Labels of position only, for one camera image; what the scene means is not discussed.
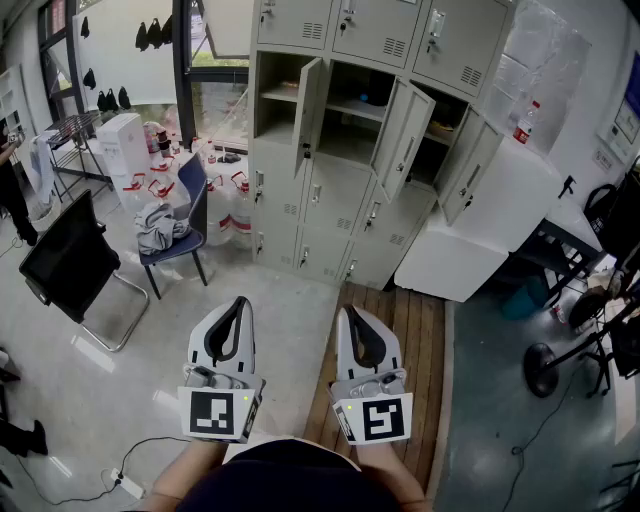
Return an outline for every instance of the black office chair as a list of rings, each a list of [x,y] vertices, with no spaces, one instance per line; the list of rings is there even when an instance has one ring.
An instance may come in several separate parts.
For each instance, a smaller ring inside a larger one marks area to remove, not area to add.
[[[98,223],[90,191],[84,192],[62,212],[20,265],[31,291],[48,306],[58,306],[74,322],[84,315],[111,276],[141,293],[142,311],[129,326],[120,343],[112,348],[95,332],[82,325],[102,347],[119,352],[149,306],[147,292],[118,275],[120,258],[103,237],[104,224]]]

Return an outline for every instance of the black cable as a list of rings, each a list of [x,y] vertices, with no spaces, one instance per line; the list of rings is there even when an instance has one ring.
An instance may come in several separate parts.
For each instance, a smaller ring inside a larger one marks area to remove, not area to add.
[[[163,440],[180,441],[180,442],[183,442],[183,443],[189,443],[190,442],[188,439],[179,439],[177,437],[149,437],[147,439],[143,439],[142,441],[138,441],[136,444],[134,444],[131,447],[131,449],[127,452],[127,454],[122,459],[122,465],[120,467],[120,474],[118,476],[121,479],[124,478],[124,465],[125,465],[125,463],[127,461],[127,457],[129,457],[129,455],[131,455],[133,450],[135,450],[138,446],[140,446],[141,444],[147,443],[149,441],[163,441]],[[54,502],[50,501],[49,499],[47,499],[40,492],[40,489],[38,488],[38,484],[36,483],[35,479],[31,476],[31,473],[29,473],[29,471],[27,471],[27,468],[24,467],[24,464],[22,464],[22,461],[20,460],[20,458],[17,455],[16,455],[16,460],[18,461],[18,464],[20,464],[20,467],[22,467],[22,470],[29,477],[29,480],[31,480],[31,483],[33,484],[33,488],[38,493],[38,496],[40,496],[40,499],[42,499],[42,501],[44,501],[45,503],[51,505],[52,507],[57,507],[59,505],[62,505],[63,503],[71,503],[71,502],[88,503],[90,501],[97,501],[100,498],[102,498],[103,496],[106,496],[107,494],[111,494],[113,491],[115,491],[116,487],[118,487],[120,485],[120,480],[116,480],[111,489],[105,490],[104,492],[100,493],[98,496],[96,496],[94,498],[69,498],[67,500],[62,500],[62,501],[58,501],[58,502],[54,503]],[[100,472],[100,480],[102,480],[102,473],[103,472],[104,472],[104,469]]]
[[[507,508],[509,508],[509,505],[511,504],[511,500],[513,499],[513,494],[514,494],[514,492],[516,490],[516,484],[518,483],[518,479],[520,478],[520,475],[524,471],[524,466],[525,466],[524,452],[525,452],[525,450],[527,448],[529,448],[529,446],[531,446],[531,444],[538,438],[538,436],[542,432],[542,429],[547,424],[547,422],[560,410],[560,408],[562,407],[562,404],[564,403],[565,398],[567,398],[567,395],[569,394],[569,389],[571,389],[571,384],[573,383],[573,377],[575,376],[576,373],[578,373],[578,370],[580,368],[582,368],[583,364],[584,364],[584,361],[582,363],[580,363],[578,365],[578,367],[573,371],[573,373],[571,374],[571,378],[569,379],[569,384],[567,385],[567,389],[565,389],[564,394],[562,395],[562,398],[558,402],[557,407],[540,424],[540,426],[538,427],[538,430],[536,431],[535,435],[531,439],[529,439],[529,441],[527,441],[524,446],[514,446],[513,448],[511,448],[511,455],[519,455],[520,456],[520,468],[518,469],[518,472],[516,473],[516,476],[513,478],[513,482],[511,482],[511,489],[509,490],[509,497],[507,498],[507,501],[504,504],[504,507],[502,507],[502,512],[505,512],[507,510]]]

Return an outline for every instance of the tiled floor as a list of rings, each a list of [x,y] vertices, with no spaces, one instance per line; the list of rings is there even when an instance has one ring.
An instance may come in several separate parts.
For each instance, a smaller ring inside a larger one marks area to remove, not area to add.
[[[26,245],[0,258],[0,346],[22,376],[9,386],[10,414],[20,427],[31,429],[37,418],[46,428],[49,457],[24,461],[42,492],[53,501],[96,496],[111,485],[110,470],[134,443],[181,437],[175,397],[191,329],[238,295],[253,305],[256,367],[267,381],[254,441],[302,435],[338,289],[256,266],[250,255],[230,246],[205,246],[199,253],[209,286],[203,286],[191,257],[184,256],[153,269],[163,295],[159,302],[137,261],[130,221],[116,208],[117,196],[105,190],[94,202],[97,217],[107,224],[106,239],[121,257],[121,274],[151,295],[149,310],[122,352],[102,351],[80,326],[33,296],[18,273]],[[0,252],[14,236],[11,221],[1,221]],[[129,297],[126,288],[110,282],[87,321],[98,328],[105,322],[128,325],[138,304]],[[130,457],[127,474],[150,488],[181,448],[174,441],[141,446]],[[0,469],[12,480],[10,497],[21,510],[53,510],[37,497],[15,457],[1,448]],[[125,510],[133,501],[117,489],[98,502],[55,510]]]

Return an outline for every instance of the metal frame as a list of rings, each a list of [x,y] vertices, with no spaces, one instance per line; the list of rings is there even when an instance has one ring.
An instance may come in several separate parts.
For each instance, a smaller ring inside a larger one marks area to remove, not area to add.
[[[97,333],[95,333],[94,331],[89,329],[89,327],[87,327],[84,324],[81,324],[81,325],[82,325],[82,328],[85,331],[87,331],[87,333],[89,333],[91,335],[91,337],[94,340],[96,340],[102,346],[102,348],[104,348],[105,350],[108,350],[109,352],[115,353],[115,352],[120,352],[124,348],[124,346],[127,344],[127,341],[129,341],[129,338],[131,337],[131,334],[133,334],[133,330],[140,323],[140,319],[142,318],[142,315],[144,315],[144,313],[147,311],[147,308],[149,307],[149,304],[150,304],[151,301],[149,300],[149,294],[146,292],[146,290],[144,288],[140,288],[138,285],[133,284],[131,281],[125,279],[124,277],[122,277],[117,272],[113,273],[113,277],[115,277],[119,281],[123,282],[129,288],[132,288],[133,290],[138,291],[138,292],[142,293],[142,295],[144,295],[145,304],[144,304],[144,307],[142,308],[142,311],[140,311],[140,313],[138,313],[138,316],[136,316],[134,321],[131,323],[131,325],[127,329],[127,332],[124,333],[124,336],[120,340],[120,343],[117,346],[113,347],[113,348],[110,347],[109,345],[107,345],[102,340],[102,338],[100,338],[100,336]]]

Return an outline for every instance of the clothes on chair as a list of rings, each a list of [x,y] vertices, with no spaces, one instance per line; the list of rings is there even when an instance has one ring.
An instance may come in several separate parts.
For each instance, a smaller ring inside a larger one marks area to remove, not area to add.
[[[184,238],[191,231],[189,221],[176,220],[173,208],[166,203],[147,204],[136,214],[133,224],[138,248],[145,255],[168,249],[174,238]]]

